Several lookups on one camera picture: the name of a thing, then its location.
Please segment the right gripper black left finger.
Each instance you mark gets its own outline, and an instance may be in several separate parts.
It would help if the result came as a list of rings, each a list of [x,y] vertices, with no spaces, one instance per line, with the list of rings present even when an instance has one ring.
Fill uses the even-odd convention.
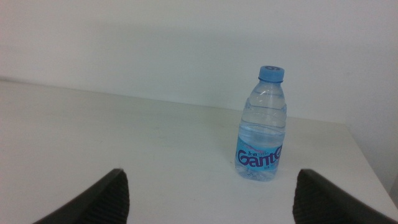
[[[129,186],[122,169],[113,169],[83,193],[37,221],[39,224],[126,224]]]

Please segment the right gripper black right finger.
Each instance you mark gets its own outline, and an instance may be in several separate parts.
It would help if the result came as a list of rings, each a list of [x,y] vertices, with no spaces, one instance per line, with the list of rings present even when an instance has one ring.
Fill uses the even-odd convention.
[[[292,213],[299,224],[397,224],[311,169],[298,173]]]

